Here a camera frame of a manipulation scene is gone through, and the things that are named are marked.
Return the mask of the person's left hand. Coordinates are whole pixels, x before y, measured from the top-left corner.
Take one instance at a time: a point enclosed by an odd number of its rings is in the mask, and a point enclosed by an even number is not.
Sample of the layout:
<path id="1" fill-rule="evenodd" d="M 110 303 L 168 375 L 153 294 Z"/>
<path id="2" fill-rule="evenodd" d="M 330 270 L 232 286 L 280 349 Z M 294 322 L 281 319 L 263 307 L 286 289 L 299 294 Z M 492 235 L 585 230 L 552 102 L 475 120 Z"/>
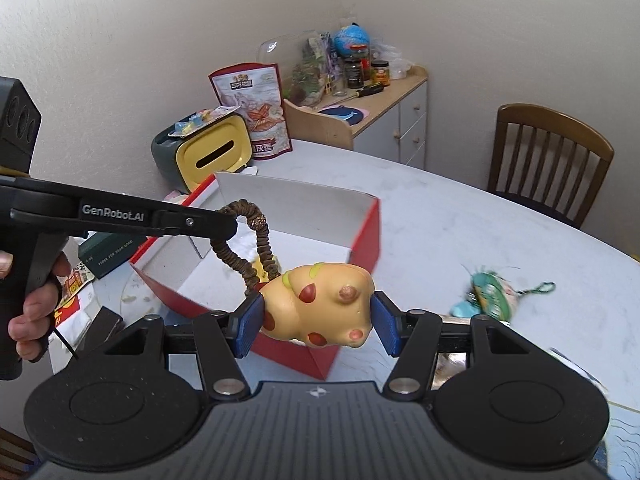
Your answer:
<path id="1" fill-rule="evenodd" d="M 62 298 L 60 279 L 67 278 L 71 270 L 66 255 L 60 252 L 48 280 L 26 296 L 21 314 L 9 320 L 8 334 L 23 360 L 35 363 L 46 353 L 54 329 L 53 312 Z"/>

